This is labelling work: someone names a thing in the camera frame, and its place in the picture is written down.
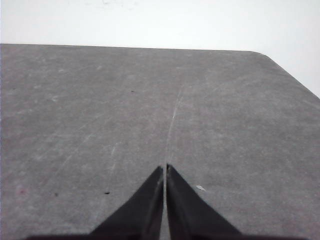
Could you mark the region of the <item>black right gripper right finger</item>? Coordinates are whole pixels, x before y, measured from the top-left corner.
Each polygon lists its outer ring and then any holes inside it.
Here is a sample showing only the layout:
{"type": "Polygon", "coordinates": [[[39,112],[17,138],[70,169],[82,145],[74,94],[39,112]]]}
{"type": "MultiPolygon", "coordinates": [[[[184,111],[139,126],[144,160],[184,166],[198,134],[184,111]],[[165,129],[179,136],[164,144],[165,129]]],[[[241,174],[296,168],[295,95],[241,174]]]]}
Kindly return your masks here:
{"type": "Polygon", "coordinates": [[[209,206],[171,165],[166,165],[166,205],[172,240],[297,240],[294,236],[240,232],[209,206]]]}

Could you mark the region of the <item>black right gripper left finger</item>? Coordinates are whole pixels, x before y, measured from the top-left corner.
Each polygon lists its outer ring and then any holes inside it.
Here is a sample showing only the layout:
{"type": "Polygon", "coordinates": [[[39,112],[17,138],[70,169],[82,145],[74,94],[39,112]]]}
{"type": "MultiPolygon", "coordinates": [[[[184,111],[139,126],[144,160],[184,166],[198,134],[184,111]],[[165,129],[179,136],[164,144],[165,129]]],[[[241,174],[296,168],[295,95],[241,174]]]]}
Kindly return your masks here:
{"type": "Polygon", "coordinates": [[[139,189],[88,234],[34,235],[28,240],[158,240],[164,208],[164,173],[158,166],[139,189]]]}

